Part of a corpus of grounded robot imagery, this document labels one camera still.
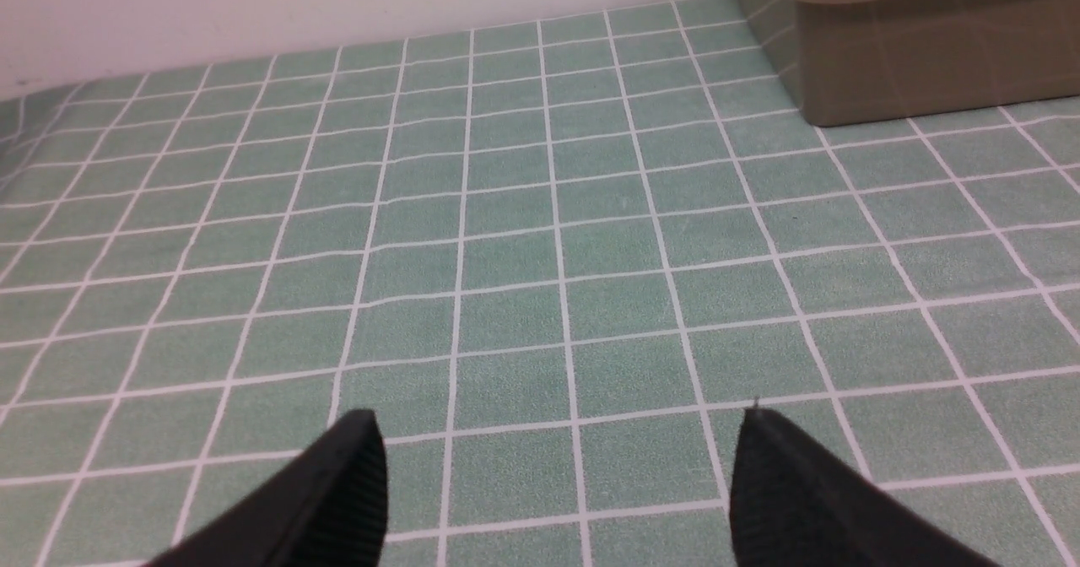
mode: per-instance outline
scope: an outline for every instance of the brown object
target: brown object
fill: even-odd
[[[815,125],[1080,95],[1080,0],[739,0]]]

